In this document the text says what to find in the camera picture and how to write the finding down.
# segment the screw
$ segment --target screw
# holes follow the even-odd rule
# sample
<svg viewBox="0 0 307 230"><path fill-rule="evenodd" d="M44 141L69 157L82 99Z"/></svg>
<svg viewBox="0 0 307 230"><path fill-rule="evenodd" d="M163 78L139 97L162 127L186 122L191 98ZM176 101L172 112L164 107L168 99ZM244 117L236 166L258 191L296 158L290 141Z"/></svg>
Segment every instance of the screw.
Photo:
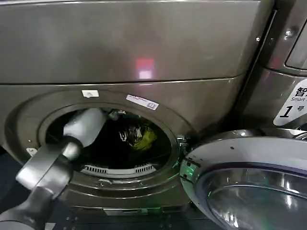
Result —
<svg viewBox="0 0 307 230"><path fill-rule="evenodd" d="M125 115L125 114L126 114L126 111L124 111L124 110L118 110L117 113L118 113L119 115Z"/></svg>
<svg viewBox="0 0 307 230"><path fill-rule="evenodd" d="M287 30L284 34L287 35L287 36L291 36L292 35L292 31L291 30Z"/></svg>
<svg viewBox="0 0 307 230"><path fill-rule="evenodd" d="M288 29L288 30L286 30L285 33L284 33L284 39L287 40L289 37L293 37L293 35L294 35L293 30Z"/></svg>
<svg viewBox="0 0 307 230"><path fill-rule="evenodd" d="M35 148L26 148L25 149L31 156L36 154L37 150Z"/></svg>

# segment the gray metallic surface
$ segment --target gray metallic surface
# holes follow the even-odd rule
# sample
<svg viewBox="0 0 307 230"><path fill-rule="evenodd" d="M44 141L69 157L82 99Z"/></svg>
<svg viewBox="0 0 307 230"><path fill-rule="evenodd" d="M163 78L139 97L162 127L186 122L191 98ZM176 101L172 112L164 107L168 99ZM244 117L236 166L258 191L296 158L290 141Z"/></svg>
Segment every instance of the gray metallic surface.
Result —
<svg viewBox="0 0 307 230"><path fill-rule="evenodd" d="M296 69L307 70L307 26L301 32L288 60L287 65Z"/></svg>
<svg viewBox="0 0 307 230"><path fill-rule="evenodd" d="M45 229L52 196L49 190L36 187L22 204L0 215L0 228L9 230L16 230L17 227L25 230Z"/></svg>
<svg viewBox="0 0 307 230"><path fill-rule="evenodd" d="M268 137L279 137L279 138L294 138L302 140L307 134L306 131L298 129L287 129L287 128L262 128L263 135Z"/></svg>
<svg viewBox="0 0 307 230"><path fill-rule="evenodd" d="M158 125L172 144L172 157L166 166L138 180L116 180L112 184L75 173L69 195L65 196L67 202L80 207L109 208L184 205L189 199L178 178L180 152L176 137L197 138L205 130L207 134L216 132L232 107L242 78L143 84L2 85L0 96L10 101L3 101L0 113L0 127L5 127L0 141L15 159L24 162L29 158L26 148L44 144L48 126L64 113L88 107L114 107L141 115ZM81 90L98 90L100 97L85 98ZM147 109L127 101L127 94L159 106L155 111Z"/></svg>
<svg viewBox="0 0 307 230"><path fill-rule="evenodd" d="M238 104L240 127L274 127L274 118L294 87L304 79L256 66ZM303 115L283 127L297 128L306 119Z"/></svg>
<svg viewBox="0 0 307 230"><path fill-rule="evenodd" d="M216 170L197 182L199 199L227 229L306 228L307 178L264 169Z"/></svg>
<svg viewBox="0 0 307 230"><path fill-rule="evenodd" d="M203 142L200 142L198 144L198 146L203 145L205 143L212 142L212 141L223 140L225 138L228 138L228 139L231 139L231 138L246 138L246 137L261 136L261 135L262 135L262 132L260 130L256 130L256 129L231 130L231 131L228 131L226 133L223 132L223 133L216 134L212 137L205 138Z"/></svg>
<svg viewBox="0 0 307 230"><path fill-rule="evenodd" d="M273 3L35 2L0 2L1 83L235 77L247 70Z"/></svg>
<svg viewBox="0 0 307 230"><path fill-rule="evenodd" d="M37 186L51 191L53 194L52 198L55 199L67 188L71 181L72 173L69 161L64 156L59 156Z"/></svg>
<svg viewBox="0 0 307 230"><path fill-rule="evenodd" d="M82 144L76 142L67 141L67 144L64 144L62 149L62 155L65 156L68 160L72 161L76 159L81 154Z"/></svg>
<svg viewBox="0 0 307 230"><path fill-rule="evenodd" d="M99 108L84 110L64 126L63 136L76 138L85 148L95 141L106 120L107 114Z"/></svg>
<svg viewBox="0 0 307 230"><path fill-rule="evenodd" d="M276 9L277 13L268 39L260 54L260 63L272 70L305 76L306 70L295 69L286 66L285 63L307 20L307 2L305 0L278 0Z"/></svg>
<svg viewBox="0 0 307 230"><path fill-rule="evenodd" d="M38 152L18 172L16 180L27 189L34 189L61 154L60 146L44 145L40 147Z"/></svg>
<svg viewBox="0 0 307 230"><path fill-rule="evenodd" d="M303 151L306 145L302 140L274 137L224 139L196 148L187 158L195 156L193 161L202 169L219 163L256 162L307 170Z"/></svg>
<svg viewBox="0 0 307 230"><path fill-rule="evenodd" d="M0 155L0 212L23 202L28 197L28 191L15 181L15 175L21 165L9 154ZM106 229L106 230L219 230L217 225L206 218L193 205L185 210L181 209L152 209L148 213L144 210L129 210L124 216L109 216L103 210L84 210L81 208L69 208L65 203L57 201L53 212L48 219L49 223L55 223L53 230L77 230Z"/></svg>

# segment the laundry inside drum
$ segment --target laundry inside drum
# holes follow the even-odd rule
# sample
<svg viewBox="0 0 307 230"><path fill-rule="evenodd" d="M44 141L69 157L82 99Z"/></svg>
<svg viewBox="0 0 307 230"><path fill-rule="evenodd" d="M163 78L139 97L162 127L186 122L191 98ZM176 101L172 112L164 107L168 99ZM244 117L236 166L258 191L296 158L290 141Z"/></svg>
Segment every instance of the laundry inside drum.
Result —
<svg viewBox="0 0 307 230"><path fill-rule="evenodd" d="M72 164L76 171L101 178L134 178L162 168L171 155L165 132L150 120L121 110L102 108L108 114L93 144ZM78 111L57 118L48 128L46 143L59 143L63 128Z"/></svg>

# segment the white label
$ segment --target white label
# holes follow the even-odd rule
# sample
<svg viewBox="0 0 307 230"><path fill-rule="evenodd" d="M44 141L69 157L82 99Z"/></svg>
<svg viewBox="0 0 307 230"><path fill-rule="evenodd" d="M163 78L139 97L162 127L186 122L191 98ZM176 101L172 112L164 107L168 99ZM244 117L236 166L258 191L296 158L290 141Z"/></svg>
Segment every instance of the white label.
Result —
<svg viewBox="0 0 307 230"><path fill-rule="evenodd" d="M139 104L141 106L144 106L144 107L152 109L152 110L156 110L159 106L159 104L156 103L156 102L152 102L152 101L149 101L147 99L137 97L137 96L132 96L130 94L127 95L126 99L128 101L134 102L136 104Z"/></svg>
<svg viewBox="0 0 307 230"><path fill-rule="evenodd" d="M99 97L99 93L97 90L82 90L83 97Z"/></svg>
<svg viewBox="0 0 307 230"><path fill-rule="evenodd" d="M281 110L275 117L273 123L276 126L283 126L307 113L307 79L300 81Z"/></svg>

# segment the washing machine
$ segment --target washing machine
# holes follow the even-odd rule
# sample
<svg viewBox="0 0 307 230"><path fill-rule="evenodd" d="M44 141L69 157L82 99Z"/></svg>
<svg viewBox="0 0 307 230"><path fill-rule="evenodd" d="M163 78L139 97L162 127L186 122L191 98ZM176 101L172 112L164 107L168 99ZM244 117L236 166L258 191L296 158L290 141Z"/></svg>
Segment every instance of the washing machine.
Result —
<svg viewBox="0 0 307 230"><path fill-rule="evenodd" d="M1 1L0 143L24 163L101 108L108 120L61 196L70 206L150 213L192 201L226 229L299 222L306 117L303 98L289 103L307 94L306 6ZM268 200L283 216L260 208Z"/></svg>

